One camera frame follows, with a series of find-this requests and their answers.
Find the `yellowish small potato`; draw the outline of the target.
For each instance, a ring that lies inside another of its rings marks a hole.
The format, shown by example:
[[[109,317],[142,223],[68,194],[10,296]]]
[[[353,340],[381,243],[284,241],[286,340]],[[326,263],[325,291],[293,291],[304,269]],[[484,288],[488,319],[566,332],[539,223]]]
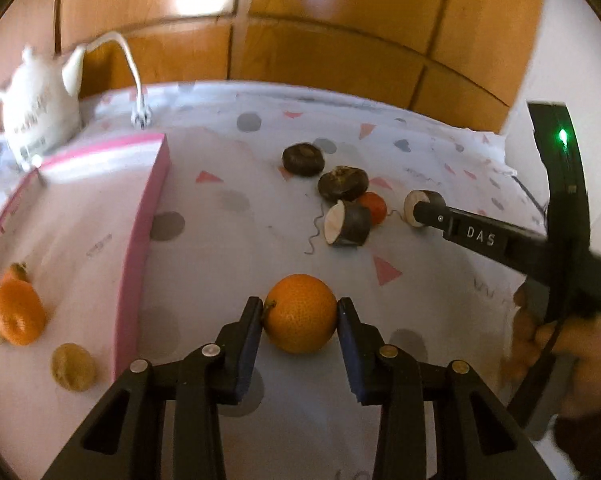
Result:
[[[92,355],[79,344],[68,342],[56,348],[51,356],[51,374],[62,388],[84,392],[96,381],[96,364]]]

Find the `dark cut radish piece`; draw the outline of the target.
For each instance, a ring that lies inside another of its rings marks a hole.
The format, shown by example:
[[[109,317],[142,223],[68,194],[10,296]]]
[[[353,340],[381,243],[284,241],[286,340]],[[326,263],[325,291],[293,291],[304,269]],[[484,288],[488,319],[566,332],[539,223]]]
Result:
[[[412,228],[429,226],[431,219],[436,222],[438,210],[447,206],[443,196],[430,190],[410,191],[404,200],[404,220]]]

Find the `orange mandarin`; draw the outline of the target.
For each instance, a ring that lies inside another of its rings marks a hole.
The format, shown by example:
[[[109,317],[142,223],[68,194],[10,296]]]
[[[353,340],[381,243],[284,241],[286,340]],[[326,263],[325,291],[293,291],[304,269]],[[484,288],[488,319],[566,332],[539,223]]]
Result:
[[[0,284],[0,335],[10,344],[28,346],[46,328],[46,310],[30,283],[10,278]]]

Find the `dark cut radish half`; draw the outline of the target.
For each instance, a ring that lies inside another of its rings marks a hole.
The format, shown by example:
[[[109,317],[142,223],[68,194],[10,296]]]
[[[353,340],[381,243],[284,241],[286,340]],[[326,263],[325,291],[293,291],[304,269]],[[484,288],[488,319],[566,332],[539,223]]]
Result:
[[[323,234],[329,245],[363,246],[369,237],[371,226],[369,208],[339,200],[325,215]]]

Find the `orange carrot piece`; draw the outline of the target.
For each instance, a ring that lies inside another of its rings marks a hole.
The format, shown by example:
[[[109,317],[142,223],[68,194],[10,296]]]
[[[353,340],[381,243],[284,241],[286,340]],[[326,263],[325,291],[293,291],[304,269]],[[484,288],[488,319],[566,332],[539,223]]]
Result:
[[[11,263],[2,274],[1,281],[22,281],[28,283],[29,276],[26,264],[23,262]]]

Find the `large orange with stem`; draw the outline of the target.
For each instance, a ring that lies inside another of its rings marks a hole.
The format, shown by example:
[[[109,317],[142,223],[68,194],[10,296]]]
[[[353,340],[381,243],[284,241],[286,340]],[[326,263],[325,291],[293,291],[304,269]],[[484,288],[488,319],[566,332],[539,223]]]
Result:
[[[262,325],[279,350],[296,356],[319,352],[337,327],[337,298],[319,278],[286,276],[268,292]]]

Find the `dark round fruit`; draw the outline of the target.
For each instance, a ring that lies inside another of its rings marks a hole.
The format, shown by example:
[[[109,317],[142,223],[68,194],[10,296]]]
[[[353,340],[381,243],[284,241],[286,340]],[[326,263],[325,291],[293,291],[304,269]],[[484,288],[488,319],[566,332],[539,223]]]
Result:
[[[351,166],[336,166],[322,174],[318,181],[318,192],[330,203],[338,200],[352,202],[367,192],[369,177],[365,170]]]
[[[309,143],[288,146],[282,153],[282,162],[286,171],[301,177],[316,177],[325,169],[322,151]]]

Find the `small red tomato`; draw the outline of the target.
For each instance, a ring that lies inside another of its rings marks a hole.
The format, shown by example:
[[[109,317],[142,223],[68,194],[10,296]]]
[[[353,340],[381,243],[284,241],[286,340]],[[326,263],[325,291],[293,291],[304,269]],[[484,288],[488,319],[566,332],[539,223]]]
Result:
[[[363,193],[357,198],[357,204],[370,211],[371,226],[379,226],[389,213],[384,198],[374,192]]]

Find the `pink shallow box tray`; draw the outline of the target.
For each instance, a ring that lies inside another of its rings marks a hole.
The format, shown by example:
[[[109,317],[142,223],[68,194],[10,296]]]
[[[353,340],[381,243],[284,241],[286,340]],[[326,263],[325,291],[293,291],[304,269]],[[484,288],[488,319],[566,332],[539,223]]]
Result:
[[[1,211],[0,278],[25,263],[47,317],[32,344],[0,344],[0,457],[12,476],[41,478],[136,356],[151,225],[169,166],[162,133],[90,144],[32,170]],[[95,360],[87,391],[52,377],[52,353],[68,342]]]

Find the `patterned white tablecloth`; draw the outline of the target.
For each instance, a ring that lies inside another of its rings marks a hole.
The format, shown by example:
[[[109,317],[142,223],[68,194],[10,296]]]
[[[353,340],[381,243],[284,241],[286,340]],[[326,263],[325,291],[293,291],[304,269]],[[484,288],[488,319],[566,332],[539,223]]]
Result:
[[[141,132],[130,125],[131,100],[116,92],[84,103],[86,128],[65,153],[143,133],[168,142],[133,360],[184,358],[236,320],[248,298],[302,273],[351,298],[385,340],[433,364],[468,361],[498,387],[521,278],[437,231],[410,228],[403,203],[410,191],[433,190],[450,206],[541,231],[543,217],[507,165],[501,136],[350,96],[265,84],[153,87],[152,128]],[[282,153],[297,143],[320,148],[321,174],[284,169]],[[336,203],[321,197],[318,181],[336,166],[365,170],[367,192],[387,205],[363,246],[325,241],[325,215]],[[0,214],[26,176],[3,187]]]

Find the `white ceramic electric kettle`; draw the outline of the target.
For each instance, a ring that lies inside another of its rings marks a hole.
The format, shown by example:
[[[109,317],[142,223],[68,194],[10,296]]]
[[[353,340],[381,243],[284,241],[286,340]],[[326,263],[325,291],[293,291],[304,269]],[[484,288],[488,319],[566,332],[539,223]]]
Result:
[[[0,90],[0,144],[9,148],[20,168],[29,169],[80,129],[78,94],[85,55],[86,48],[79,46],[62,63],[23,48],[9,87]]]

